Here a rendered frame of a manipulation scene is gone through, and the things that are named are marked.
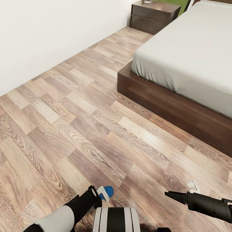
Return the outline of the sandal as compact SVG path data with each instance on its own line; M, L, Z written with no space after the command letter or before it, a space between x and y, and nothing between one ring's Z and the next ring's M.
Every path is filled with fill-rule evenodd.
M112 197L113 196L113 187L112 186L107 186L107 187L104 187L106 193L108 194L109 197ZM99 195L101 199L104 199L103 196L100 194Z

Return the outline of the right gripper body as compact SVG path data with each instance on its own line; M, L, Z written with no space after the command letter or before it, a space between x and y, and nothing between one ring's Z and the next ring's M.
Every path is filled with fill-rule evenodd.
M199 193L187 192L188 209L215 218L215 208L211 197Z

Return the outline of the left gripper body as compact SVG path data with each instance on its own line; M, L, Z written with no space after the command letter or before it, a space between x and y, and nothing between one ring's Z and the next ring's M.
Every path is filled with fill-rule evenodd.
M96 192L96 194L97 194L95 205L93 206L94 209L97 209L97 207L99 207L99 205L102 203L102 200L101 200L100 196L98 195L98 193L97 193L97 191L96 191L96 189L95 189L94 186L90 186L89 188L93 189Z

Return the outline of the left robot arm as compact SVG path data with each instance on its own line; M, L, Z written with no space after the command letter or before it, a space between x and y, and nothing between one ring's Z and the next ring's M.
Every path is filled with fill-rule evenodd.
M75 196L58 210L32 222L21 232L70 232L92 207L102 208L100 194L105 202L109 202L109 196L103 186L99 189L90 186L80 197Z

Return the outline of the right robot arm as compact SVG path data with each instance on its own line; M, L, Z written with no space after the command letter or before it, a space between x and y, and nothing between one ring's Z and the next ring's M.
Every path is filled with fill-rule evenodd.
M168 191L165 192L165 195L184 205L188 204L188 209L191 211L197 211L232 223L232 205L228 205L228 203L232 203L232 200L224 198L219 200L200 194L200 190L194 180L188 181L187 185L189 188L196 187L196 190L191 189L187 193Z

